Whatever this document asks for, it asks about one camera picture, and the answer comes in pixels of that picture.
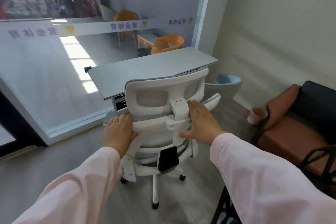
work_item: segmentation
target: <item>orange chair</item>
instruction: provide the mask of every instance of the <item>orange chair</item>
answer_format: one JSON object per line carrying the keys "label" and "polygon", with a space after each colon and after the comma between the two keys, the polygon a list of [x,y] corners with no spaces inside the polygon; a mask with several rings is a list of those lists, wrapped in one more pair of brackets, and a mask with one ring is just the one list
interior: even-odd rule
{"label": "orange chair", "polygon": [[150,54],[157,54],[161,52],[168,52],[182,48],[184,39],[179,35],[167,35],[156,39],[152,51]]}
{"label": "orange chair", "polygon": [[[128,11],[128,10],[121,10],[119,12],[116,13],[116,15],[114,16],[114,21],[133,21],[133,20],[138,20],[139,16],[132,11]],[[123,31],[123,32],[118,32],[118,41],[119,41],[119,47],[120,47],[120,36],[121,36],[121,40],[124,40],[124,34],[133,34],[133,38],[134,38],[134,43],[135,45],[137,45],[136,42],[136,36],[137,36],[137,32],[136,30],[132,30],[132,31]]]}

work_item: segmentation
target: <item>pink shirt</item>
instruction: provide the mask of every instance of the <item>pink shirt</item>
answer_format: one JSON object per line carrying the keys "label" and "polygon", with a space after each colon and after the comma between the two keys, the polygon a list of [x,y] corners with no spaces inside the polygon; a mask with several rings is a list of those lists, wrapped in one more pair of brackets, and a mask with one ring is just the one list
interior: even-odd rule
{"label": "pink shirt", "polygon": [[[210,160],[243,224],[336,223],[336,201],[285,159],[222,134],[212,143]],[[14,223],[97,223],[121,172],[118,152],[101,148],[51,182]]]}

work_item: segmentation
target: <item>light blue chair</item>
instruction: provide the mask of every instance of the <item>light blue chair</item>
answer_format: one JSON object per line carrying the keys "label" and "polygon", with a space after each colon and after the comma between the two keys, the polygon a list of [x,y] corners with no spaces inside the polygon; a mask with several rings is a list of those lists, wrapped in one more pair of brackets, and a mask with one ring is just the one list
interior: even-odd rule
{"label": "light blue chair", "polygon": [[214,94],[219,93],[221,95],[219,103],[226,104],[233,99],[242,83],[242,79],[237,76],[220,73],[215,83],[205,83],[203,99],[209,99]]}

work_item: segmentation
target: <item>human hand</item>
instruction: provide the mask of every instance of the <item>human hand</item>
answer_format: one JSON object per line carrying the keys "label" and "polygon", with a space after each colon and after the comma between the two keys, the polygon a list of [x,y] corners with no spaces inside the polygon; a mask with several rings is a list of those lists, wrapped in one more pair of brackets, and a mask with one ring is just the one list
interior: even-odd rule
{"label": "human hand", "polygon": [[132,131],[132,125],[133,119],[130,114],[111,118],[105,127],[101,147],[114,148],[122,158],[138,135]]}
{"label": "human hand", "polygon": [[215,118],[203,104],[195,100],[189,100],[188,106],[193,129],[181,132],[180,137],[196,139],[201,143],[212,144],[217,136],[227,133],[221,129]]}

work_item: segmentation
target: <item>person's right hand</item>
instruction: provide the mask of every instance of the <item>person's right hand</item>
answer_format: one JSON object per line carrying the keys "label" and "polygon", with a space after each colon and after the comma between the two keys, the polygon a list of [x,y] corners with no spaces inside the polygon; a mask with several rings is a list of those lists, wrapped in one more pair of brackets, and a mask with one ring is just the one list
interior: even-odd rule
{"label": "person's right hand", "polygon": [[215,138],[223,133],[215,118],[208,109],[198,102],[188,101],[189,113],[191,116],[193,129],[180,133],[180,137],[187,139],[196,139],[201,143],[212,144]]}

